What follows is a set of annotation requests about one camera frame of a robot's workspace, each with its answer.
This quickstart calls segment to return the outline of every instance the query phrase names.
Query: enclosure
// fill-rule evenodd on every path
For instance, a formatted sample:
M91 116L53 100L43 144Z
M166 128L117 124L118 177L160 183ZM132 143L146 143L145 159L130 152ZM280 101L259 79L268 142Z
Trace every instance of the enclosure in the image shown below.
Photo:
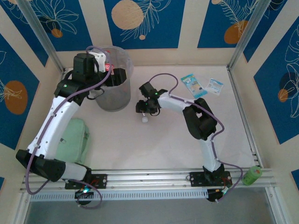
M299 223L299 1L297 0L0 0L1 223ZM26 191L16 160L51 108L54 91L90 46L116 46L134 71L131 99L116 112L85 99L74 114L90 132L84 165L106 174L97 210L78 208L74 190L49 182ZM239 182L219 203L192 187L204 159L184 117L161 109L135 112L139 87L158 73L194 74L202 98L225 131L219 158L244 171L259 166L250 186ZM157 89L175 80L159 76ZM179 81L174 95L194 99ZM241 172L225 165L236 183ZM45 179L30 174L37 190ZM100 197L95 194L95 202Z

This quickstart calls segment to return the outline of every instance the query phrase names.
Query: blue packet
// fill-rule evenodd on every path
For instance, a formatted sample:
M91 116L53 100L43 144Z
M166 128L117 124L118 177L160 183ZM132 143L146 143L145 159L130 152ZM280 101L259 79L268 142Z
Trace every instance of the blue packet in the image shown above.
M207 91L204 90L202 85L197 81L193 74L182 77L181 80L192 93L194 98L199 98L207 94Z

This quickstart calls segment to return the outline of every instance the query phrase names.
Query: green cylinder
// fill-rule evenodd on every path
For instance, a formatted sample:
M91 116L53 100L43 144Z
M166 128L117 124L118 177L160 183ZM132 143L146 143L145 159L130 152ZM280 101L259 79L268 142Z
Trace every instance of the green cylinder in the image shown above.
M249 186L253 184L262 175L262 173L263 172L259 167L257 166L251 167L243 176L242 182L245 185Z

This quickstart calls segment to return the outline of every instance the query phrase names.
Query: transparent container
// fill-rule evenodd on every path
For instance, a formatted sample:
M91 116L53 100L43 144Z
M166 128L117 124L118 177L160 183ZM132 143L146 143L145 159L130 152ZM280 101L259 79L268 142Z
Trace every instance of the transparent container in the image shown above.
M121 68L126 71L126 80L118 86L102 86L104 90L92 90L91 94L96 97L95 101L105 111L114 112L125 108L131 99L130 78L133 73L133 63L128 53L115 46L102 47L110 54L111 64L115 69Z

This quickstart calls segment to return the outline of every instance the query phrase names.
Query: green pouch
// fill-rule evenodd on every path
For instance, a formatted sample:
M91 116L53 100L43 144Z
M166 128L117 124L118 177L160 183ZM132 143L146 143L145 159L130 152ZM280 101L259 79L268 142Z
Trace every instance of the green pouch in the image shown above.
M89 130L84 121L78 118L71 119L58 144L55 158L64 162L84 164L89 143Z

